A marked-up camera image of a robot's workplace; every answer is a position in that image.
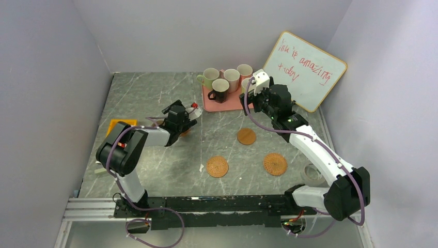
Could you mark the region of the dark brown wooden coaster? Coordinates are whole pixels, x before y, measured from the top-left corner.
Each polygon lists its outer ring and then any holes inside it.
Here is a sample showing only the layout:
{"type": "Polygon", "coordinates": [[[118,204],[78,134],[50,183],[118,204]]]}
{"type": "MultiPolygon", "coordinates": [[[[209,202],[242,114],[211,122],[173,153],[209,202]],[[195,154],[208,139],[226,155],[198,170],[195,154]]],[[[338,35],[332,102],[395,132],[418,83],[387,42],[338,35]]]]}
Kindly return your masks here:
{"type": "Polygon", "coordinates": [[[185,136],[187,136],[187,135],[189,134],[189,132],[190,132],[190,129],[186,130],[185,132],[182,132],[182,133],[180,134],[180,137],[185,137],[185,136]]]}

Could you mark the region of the light wooden coaster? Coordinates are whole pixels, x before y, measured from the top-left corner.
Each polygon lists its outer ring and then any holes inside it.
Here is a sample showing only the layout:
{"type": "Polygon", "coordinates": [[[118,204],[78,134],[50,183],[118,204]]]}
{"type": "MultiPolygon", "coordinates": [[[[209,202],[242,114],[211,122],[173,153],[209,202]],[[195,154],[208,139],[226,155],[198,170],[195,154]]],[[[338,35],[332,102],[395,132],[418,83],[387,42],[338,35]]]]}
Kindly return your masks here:
{"type": "Polygon", "coordinates": [[[256,141],[256,133],[250,128],[241,128],[237,132],[237,140],[242,145],[251,145],[256,141]]]}

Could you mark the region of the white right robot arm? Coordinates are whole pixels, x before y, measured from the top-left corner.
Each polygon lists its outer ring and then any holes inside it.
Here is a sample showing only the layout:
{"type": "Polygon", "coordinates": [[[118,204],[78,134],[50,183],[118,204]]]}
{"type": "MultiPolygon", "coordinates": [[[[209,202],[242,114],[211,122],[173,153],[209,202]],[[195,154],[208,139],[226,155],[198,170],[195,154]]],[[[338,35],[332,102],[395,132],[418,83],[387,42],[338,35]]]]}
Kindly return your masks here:
{"type": "Polygon", "coordinates": [[[275,132],[296,147],[317,168],[328,188],[294,186],[284,200],[289,214],[303,207],[323,210],[333,219],[349,219],[358,226],[365,222],[365,207],[370,204],[370,174],[337,155],[313,130],[309,122],[293,111],[288,87],[259,71],[248,79],[245,93],[239,96],[244,114],[258,127],[275,132]]]}

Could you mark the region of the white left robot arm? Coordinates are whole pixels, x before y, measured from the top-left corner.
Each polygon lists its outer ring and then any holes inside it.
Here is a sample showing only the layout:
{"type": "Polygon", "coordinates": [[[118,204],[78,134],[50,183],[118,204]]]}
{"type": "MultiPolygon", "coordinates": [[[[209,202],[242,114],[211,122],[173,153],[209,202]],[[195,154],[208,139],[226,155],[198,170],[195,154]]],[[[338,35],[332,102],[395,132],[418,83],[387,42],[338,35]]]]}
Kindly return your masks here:
{"type": "Polygon", "coordinates": [[[114,177],[127,210],[134,217],[148,210],[148,193],[135,170],[144,147],[169,147],[180,135],[197,124],[202,109],[193,103],[185,107],[180,100],[162,110],[163,122],[152,127],[133,126],[125,121],[115,124],[96,152],[96,160],[114,177]]]}

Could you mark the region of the green mug front right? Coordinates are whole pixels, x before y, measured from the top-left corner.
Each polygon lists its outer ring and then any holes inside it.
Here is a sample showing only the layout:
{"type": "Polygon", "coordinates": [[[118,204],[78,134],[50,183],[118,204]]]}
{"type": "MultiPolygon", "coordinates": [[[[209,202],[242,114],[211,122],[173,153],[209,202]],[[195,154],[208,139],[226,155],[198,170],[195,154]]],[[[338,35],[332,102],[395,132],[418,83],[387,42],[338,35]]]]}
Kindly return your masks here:
{"type": "Polygon", "coordinates": [[[253,90],[256,87],[255,84],[252,84],[252,81],[253,81],[252,77],[248,77],[248,78],[245,78],[242,80],[242,82],[241,82],[241,93],[242,94],[246,93],[246,88],[248,85],[249,85],[249,88],[248,88],[249,91],[253,90]]]}

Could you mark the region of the green mug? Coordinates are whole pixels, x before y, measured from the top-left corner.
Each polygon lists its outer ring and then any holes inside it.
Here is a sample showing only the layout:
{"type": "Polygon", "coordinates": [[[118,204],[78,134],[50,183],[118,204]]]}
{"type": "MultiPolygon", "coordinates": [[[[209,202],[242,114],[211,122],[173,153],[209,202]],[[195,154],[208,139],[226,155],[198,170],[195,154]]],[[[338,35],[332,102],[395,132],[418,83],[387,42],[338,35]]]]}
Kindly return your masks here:
{"type": "Polygon", "coordinates": [[[205,88],[212,90],[212,83],[220,77],[220,72],[215,68],[207,68],[196,78],[205,88]]]}
{"type": "Polygon", "coordinates": [[[248,88],[249,91],[253,90],[256,87],[255,84],[252,84],[252,81],[253,81],[252,77],[248,77],[248,78],[245,78],[242,80],[242,82],[241,82],[241,93],[242,94],[246,93],[246,88],[248,85],[249,85],[249,88],[248,88]]]}

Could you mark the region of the pink serving tray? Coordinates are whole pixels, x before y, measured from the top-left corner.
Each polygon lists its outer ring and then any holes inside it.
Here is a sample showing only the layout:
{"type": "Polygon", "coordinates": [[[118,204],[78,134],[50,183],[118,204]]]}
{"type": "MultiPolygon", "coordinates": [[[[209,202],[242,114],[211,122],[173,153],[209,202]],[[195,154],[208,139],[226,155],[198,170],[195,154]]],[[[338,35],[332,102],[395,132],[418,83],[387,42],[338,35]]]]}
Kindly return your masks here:
{"type": "Polygon", "coordinates": [[[227,100],[224,103],[218,103],[208,98],[210,90],[204,86],[202,88],[202,100],[203,108],[207,112],[221,112],[221,111],[233,111],[242,110],[239,95],[242,93],[242,87],[240,86],[237,91],[228,95],[227,100]]]}

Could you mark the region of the pink mug back right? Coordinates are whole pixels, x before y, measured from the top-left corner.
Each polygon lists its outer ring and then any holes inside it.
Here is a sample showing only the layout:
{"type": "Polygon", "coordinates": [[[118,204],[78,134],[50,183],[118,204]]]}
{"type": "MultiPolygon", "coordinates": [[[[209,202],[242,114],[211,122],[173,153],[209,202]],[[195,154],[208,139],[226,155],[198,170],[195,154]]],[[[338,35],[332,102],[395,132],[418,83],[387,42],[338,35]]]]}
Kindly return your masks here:
{"type": "Polygon", "coordinates": [[[241,83],[245,78],[253,75],[253,68],[248,64],[240,64],[237,66],[237,71],[239,72],[239,83],[241,83]]]}

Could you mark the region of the pink mug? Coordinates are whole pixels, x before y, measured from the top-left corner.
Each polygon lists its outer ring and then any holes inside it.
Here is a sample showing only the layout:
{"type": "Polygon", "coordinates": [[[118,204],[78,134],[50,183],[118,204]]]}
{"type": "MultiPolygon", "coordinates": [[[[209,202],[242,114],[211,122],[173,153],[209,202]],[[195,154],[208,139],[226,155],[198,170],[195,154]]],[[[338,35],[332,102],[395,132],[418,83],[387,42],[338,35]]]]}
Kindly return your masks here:
{"type": "Polygon", "coordinates": [[[245,78],[253,75],[253,68],[248,64],[240,64],[237,66],[237,71],[239,72],[239,83],[241,83],[245,78]]]}
{"type": "Polygon", "coordinates": [[[233,93],[238,90],[240,73],[236,69],[227,69],[223,72],[223,79],[227,80],[229,83],[229,93],[233,93]]]}

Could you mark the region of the pink mug centre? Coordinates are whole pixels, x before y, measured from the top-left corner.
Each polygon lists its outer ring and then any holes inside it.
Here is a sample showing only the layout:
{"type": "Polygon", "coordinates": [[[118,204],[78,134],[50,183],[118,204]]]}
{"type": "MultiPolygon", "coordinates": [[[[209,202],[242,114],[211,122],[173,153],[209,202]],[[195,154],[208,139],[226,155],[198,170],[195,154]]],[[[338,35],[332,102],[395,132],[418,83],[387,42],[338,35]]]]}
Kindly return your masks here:
{"type": "Polygon", "coordinates": [[[229,93],[233,93],[238,90],[240,73],[236,69],[227,69],[223,72],[223,79],[227,80],[229,83],[229,93]]]}

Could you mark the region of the black mug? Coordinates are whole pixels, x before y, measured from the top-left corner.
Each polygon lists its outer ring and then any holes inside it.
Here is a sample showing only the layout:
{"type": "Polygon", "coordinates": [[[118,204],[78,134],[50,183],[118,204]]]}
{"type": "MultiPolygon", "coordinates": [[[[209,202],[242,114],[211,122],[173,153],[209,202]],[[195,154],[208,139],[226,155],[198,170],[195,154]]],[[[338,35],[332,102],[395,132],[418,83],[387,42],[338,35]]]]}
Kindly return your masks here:
{"type": "Polygon", "coordinates": [[[225,79],[216,79],[212,83],[212,90],[208,93],[209,100],[217,103],[224,103],[228,98],[229,83],[225,79]]]}

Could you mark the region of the yellow plastic bin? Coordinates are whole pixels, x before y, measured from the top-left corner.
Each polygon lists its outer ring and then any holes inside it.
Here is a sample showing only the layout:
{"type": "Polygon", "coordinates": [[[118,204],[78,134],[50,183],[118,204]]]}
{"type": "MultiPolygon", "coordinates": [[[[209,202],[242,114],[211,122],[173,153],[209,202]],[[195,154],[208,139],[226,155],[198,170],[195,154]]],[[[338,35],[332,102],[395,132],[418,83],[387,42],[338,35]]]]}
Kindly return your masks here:
{"type": "Polygon", "coordinates": [[[109,125],[108,125],[108,129],[106,132],[106,136],[108,136],[110,134],[110,132],[113,130],[113,128],[115,127],[115,125],[117,123],[119,123],[120,121],[125,122],[131,126],[136,126],[138,124],[138,121],[136,119],[111,119],[109,125]]]}

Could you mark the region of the green mug back left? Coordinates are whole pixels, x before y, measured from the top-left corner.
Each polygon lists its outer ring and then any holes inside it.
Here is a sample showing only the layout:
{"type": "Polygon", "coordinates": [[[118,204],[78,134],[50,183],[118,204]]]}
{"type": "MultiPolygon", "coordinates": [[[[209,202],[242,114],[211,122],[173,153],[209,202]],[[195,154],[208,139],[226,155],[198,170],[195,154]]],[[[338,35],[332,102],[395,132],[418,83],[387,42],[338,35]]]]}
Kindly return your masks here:
{"type": "Polygon", "coordinates": [[[207,68],[196,78],[205,88],[212,90],[212,83],[220,77],[220,72],[215,68],[207,68]]]}

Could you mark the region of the whiteboard with red writing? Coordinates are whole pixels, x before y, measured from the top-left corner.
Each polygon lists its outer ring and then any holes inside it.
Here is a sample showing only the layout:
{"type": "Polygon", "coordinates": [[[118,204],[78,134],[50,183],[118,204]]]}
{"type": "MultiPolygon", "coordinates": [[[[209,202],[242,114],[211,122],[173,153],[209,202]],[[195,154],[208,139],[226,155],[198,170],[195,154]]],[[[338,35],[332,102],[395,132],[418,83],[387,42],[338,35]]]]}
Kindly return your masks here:
{"type": "Polygon", "coordinates": [[[341,59],[284,31],[262,68],[275,84],[287,85],[292,101],[312,113],[347,67],[341,59]]]}

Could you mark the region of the clear tape roll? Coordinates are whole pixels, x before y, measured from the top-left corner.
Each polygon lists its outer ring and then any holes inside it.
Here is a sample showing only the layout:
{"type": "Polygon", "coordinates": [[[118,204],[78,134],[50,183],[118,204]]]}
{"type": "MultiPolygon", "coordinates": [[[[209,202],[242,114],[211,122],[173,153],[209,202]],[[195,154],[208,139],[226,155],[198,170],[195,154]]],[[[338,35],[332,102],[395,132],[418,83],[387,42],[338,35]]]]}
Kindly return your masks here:
{"type": "Polygon", "coordinates": [[[323,175],[313,164],[305,165],[300,171],[300,175],[304,184],[310,187],[319,187],[325,183],[323,175]]]}

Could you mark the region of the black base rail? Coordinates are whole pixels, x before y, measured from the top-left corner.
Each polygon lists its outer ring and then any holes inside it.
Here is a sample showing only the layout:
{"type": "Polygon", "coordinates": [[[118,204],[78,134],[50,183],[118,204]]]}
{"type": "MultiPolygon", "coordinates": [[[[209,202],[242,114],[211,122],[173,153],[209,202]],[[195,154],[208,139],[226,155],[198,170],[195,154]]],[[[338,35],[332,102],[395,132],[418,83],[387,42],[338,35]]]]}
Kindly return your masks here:
{"type": "Polygon", "coordinates": [[[119,199],[114,209],[115,218],[147,219],[152,230],[182,226],[281,227],[289,219],[314,214],[311,207],[299,207],[291,196],[281,194],[148,197],[137,208],[119,199]]]}

